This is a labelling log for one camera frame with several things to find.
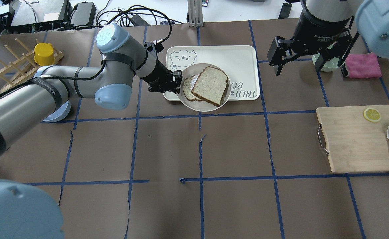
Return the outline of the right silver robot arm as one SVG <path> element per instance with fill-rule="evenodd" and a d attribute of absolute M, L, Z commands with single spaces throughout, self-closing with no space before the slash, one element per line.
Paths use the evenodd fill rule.
<path fill-rule="evenodd" d="M 337 58 L 341 66 L 362 36 L 369 50 L 389 58 L 389 0 L 301 0 L 302 12 L 290 39 L 277 36 L 267 53 L 279 75 L 284 65 L 316 55 L 316 70 Z"/>

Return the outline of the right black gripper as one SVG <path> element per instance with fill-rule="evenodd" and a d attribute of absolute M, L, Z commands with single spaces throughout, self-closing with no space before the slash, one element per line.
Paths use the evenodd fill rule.
<path fill-rule="evenodd" d="M 267 52 L 267 60 L 279 76 L 288 56 L 316 54 L 320 48 L 327 47 L 324 55 L 316 60 L 316 70 L 320 71 L 327 61 L 339 58 L 338 67 L 345 66 L 343 60 L 351 41 L 335 42 L 350 18 L 341 21 L 328 21 L 315 17 L 310 12 L 302 12 L 292 38 L 275 37 Z"/>

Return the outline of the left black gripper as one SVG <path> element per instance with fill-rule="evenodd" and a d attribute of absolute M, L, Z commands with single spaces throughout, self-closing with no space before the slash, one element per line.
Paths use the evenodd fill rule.
<path fill-rule="evenodd" d="M 141 79 L 148 83 L 148 91 L 150 92 L 180 93 L 183 76 L 181 70 L 170 71 L 160 61 L 157 61 L 152 72 Z"/>

